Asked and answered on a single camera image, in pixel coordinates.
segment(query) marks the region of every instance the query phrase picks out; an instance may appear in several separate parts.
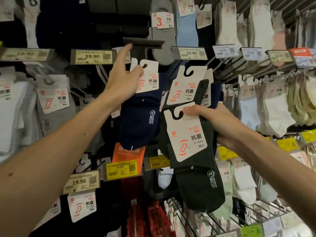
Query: yellow price label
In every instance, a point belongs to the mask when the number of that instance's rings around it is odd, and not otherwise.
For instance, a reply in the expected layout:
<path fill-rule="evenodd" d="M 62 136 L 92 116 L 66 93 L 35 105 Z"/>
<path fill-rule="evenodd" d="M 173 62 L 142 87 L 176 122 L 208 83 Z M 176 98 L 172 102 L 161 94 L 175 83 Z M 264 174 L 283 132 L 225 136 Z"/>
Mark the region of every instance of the yellow price label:
<path fill-rule="evenodd" d="M 64 187 L 63 194 L 100 188 L 99 170 L 72 174 Z"/>
<path fill-rule="evenodd" d="M 50 49 L 4 48 L 0 61 L 5 62 L 44 62 Z"/>
<path fill-rule="evenodd" d="M 297 150 L 299 148 L 294 137 L 277 140 L 276 142 L 285 151 Z"/>
<path fill-rule="evenodd" d="M 240 232 L 242 237 L 262 237 L 262 229 L 259 224 L 242 227 Z"/>
<path fill-rule="evenodd" d="M 122 179 L 138 175 L 137 160 L 106 164 L 107 180 Z"/>
<path fill-rule="evenodd" d="M 306 143 L 311 143 L 316 141 L 316 130 L 301 132 Z"/>
<path fill-rule="evenodd" d="M 233 151 L 231 151 L 223 146 L 220 146 L 217 149 L 218 149 L 219 156 L 221 157 L 221 160 L 239 157 L 235 152 L 233 152 Z"/>
<path fill-rule="evenodd" d="M 168 158 L 164 155 L 150 157 L 149 162 L 152 169 L 159 169 L 170 166 L 170 160 L 168 160 Z"/>
<path fill-rule="evenodd" d="M 75 50 L 76 57 L 74 64 L 112 64 L 113 51 L 105 50 Z"/>
<path fill-rule="evenodd" d="M 293 62 L 294 59 L 288 50 L 267 51 L 272 63 L 274 62 Z"/>

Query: orange sign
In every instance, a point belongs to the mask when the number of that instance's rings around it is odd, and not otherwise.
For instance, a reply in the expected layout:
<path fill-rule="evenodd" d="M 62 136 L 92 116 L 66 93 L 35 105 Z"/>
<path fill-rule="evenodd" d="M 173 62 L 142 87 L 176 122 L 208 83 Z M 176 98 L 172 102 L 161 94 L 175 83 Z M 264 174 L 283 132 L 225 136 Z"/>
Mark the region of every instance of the orange sign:
<path fill-rule="evenodd" d="M 128 160 L 137 160 L 138 174 L 142 173 L 142 165 L 145 154 L 145 147 L 141 147 L 136 150 L 125 150 L 120 143 L 115 144 L 112 163 L 128 161 Z"/>
<path fill-rule="evenodd" d="M 307 47 L 292 48 L 289 51 L 293 54 L 294 57 L 298 56 L 313 56 Z"/>

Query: barcode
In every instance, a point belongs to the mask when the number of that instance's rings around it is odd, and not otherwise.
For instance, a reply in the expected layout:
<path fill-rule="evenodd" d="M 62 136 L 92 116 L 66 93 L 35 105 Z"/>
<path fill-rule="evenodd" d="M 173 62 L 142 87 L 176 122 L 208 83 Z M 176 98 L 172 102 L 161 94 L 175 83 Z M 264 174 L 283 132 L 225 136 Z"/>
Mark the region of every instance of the barcode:
<path fill-rule="evenodd" d="M 104 60 L 109 60 L 109 59 L 111 59 L 111 54 L 103 54 L 103 59 L 104 59 Z"/>
<path fill-rule="evenodd" d="M 135 164 L 129 165 L 130 172 L 135 170 Z"/>
<path fill-rule="evenodd" d="M 96 176 L 90 176 L 89 177 L 89 184 L 95 184 L 97 182 Z"/>
<path fill-rule="evenodd" d="M 39 51 L 37 56 L 38 57 L 45 57 L 46 56 L 46 52 L 45 51 Z"/>

